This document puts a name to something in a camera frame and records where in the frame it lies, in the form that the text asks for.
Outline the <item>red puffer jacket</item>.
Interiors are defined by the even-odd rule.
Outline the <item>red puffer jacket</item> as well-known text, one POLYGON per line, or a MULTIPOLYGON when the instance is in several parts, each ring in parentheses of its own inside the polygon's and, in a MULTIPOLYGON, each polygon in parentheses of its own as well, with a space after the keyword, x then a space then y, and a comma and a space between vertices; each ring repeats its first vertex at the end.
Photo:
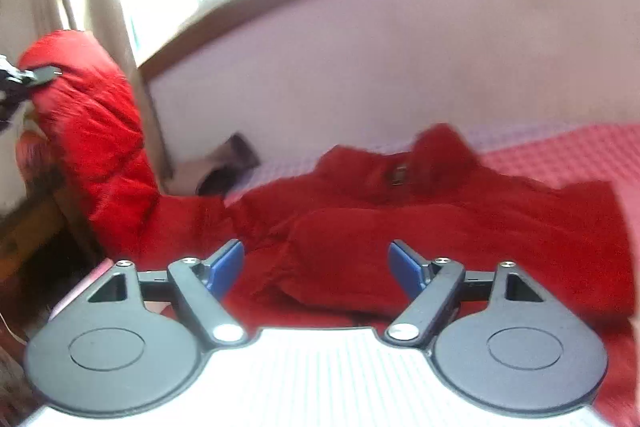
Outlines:
POLYGON ((18 64, 61 72, 32 101, 109 256, 159 270, 239 239, 245 265, 226 303, 251 330, 393 321, 407 304, 387 264, 397 239, 472 270, 512 259, 603 338, 610 368, 598 412, 617 426, 638 424, 634 258, 612 183, 508 176, 438 124, 405 153, 334 147, 310 173, 235 202, 166 195, 130 84, 93 36, 55 31, 18 64))

